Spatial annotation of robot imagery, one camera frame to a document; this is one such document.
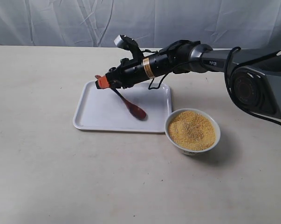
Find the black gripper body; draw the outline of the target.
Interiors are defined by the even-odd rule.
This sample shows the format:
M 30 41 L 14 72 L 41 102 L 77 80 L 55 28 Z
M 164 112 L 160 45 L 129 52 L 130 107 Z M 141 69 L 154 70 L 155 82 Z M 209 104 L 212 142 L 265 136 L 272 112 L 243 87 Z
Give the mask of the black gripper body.
M 105 74 L 108 82 L 118 80 L 122 88 L 131 88 L 134 85 L 165 75 L 172 71 L 172 63 L 167 54 L 155 53 L 140 60 L 123 58 L 120 65 L 112 68 Z

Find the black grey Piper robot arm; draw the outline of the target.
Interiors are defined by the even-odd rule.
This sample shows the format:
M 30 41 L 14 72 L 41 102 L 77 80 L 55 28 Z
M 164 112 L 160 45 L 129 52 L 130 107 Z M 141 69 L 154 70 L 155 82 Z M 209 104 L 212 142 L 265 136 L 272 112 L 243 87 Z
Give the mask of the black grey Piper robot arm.
M 126 89 L 169 73 L 222 72 L 233 103 L 245 113 L 281 119 L 281 50 L 214 50 L 199 41 L 179 40 L 147 56 L 134 39 L 120 35 L 115 45 L 132 53 L 96 81 L 98 89 Z

